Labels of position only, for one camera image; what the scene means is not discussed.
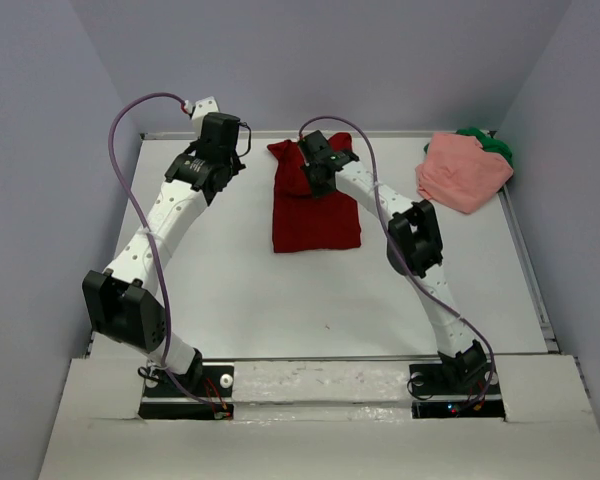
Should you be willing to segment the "dark red t shirt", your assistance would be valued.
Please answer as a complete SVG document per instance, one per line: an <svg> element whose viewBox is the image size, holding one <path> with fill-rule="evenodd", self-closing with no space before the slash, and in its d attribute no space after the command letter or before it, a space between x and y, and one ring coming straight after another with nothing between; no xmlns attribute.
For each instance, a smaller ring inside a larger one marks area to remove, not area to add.
<svg viewBox="0 0 600 480"><path fill-rule="evenodd" d="M273 186L272 244L276 254L349 250L361 246L357 203L336 192L312 196L301 170L303 156L292 140L272 143L277 161Z"/></svg>

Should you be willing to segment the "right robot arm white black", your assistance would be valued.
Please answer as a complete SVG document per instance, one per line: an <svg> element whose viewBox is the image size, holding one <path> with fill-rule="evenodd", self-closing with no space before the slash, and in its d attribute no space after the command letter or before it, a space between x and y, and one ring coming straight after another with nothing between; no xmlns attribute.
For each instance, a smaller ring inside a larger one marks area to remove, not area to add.
<svg viewBox="0 0 600 480"><path fill-rule="evenodd" d="M336 150L316 130L298 142L302 170L316 197L342 193L379 221L394 271L413 285L434 333L440 379L450 391L486 395L495 365L493 349L458 311L443 269L443 242L434 206L415 202L382 184L377 165L366 169L352 151Z"/></svg>

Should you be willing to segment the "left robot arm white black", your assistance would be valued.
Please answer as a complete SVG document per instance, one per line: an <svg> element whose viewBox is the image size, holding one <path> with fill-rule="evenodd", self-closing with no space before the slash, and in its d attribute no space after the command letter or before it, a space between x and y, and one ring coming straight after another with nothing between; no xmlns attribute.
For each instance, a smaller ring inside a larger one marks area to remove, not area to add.
<svg viewBox="0 0 600 480"><path fill-rule="evenodd" d="M92 329L162 367L175 392L195 392L203 377L201 352L173 330L165 270L194 221L244 164L236 151L243 122L211 112L197 140L165 172L159 194L119 255L86 274L82 290Z"/></svg>

